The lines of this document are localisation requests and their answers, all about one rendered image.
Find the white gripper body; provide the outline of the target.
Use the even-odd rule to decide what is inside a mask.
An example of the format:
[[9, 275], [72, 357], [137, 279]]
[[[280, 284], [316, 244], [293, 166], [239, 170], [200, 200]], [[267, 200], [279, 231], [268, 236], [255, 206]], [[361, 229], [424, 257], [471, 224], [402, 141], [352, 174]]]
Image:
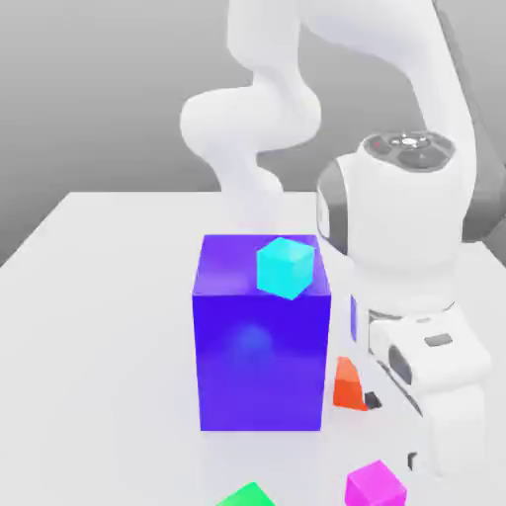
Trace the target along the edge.
[[432, 314], [380, 313], [350, 298], [351, 339], [421, 418], [434, 472], [484, 460], [484, 347], [456, 304]]

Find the small orange cube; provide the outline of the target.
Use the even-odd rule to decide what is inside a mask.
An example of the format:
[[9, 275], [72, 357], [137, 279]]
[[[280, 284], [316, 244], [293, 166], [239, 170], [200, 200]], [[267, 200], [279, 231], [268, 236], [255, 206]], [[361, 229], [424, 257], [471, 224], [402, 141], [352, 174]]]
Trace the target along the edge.
[[367, 411], [359, 373], [347, 357], [339, 357], [334, 381], [333, 405]]

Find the small magenta cube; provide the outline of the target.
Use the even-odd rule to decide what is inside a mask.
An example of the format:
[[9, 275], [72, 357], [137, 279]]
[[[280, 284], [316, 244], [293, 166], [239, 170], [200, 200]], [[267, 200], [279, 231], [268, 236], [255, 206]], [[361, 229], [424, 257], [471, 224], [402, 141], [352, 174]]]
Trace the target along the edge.
[[382, 462], [350, 472], [346, 480], [346, 506], [405, 506], [406, 487]]

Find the small green cube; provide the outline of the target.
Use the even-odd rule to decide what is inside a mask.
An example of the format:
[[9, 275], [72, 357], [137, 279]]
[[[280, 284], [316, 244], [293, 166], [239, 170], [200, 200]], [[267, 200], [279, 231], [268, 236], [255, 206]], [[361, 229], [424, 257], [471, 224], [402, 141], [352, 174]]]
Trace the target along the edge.
[[275, 503], [256, 482], [250, 482], [226, 496], [215, 506], [275, 506]]

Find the small cyan cube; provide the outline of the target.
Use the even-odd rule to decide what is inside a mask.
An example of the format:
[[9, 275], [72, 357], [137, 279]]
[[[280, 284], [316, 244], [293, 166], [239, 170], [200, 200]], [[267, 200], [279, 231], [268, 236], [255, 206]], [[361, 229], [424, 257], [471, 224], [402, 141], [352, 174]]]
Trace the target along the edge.
[[256, 252], [256, 286], [260, 291], [288, 300], [312, 284], [315, 248], [277, 237]]

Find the large blue box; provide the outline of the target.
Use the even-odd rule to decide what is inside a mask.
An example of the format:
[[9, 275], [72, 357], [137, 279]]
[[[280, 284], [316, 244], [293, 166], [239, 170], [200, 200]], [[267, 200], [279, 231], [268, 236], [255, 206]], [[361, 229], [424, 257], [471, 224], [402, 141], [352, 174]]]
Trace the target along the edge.
[[271, 235], [205, 235], [192, 293], [204, 431], [321, 427], [331, 291], [318, 241], [312, 283], [297, 298], [258, 290], [257, 252]]

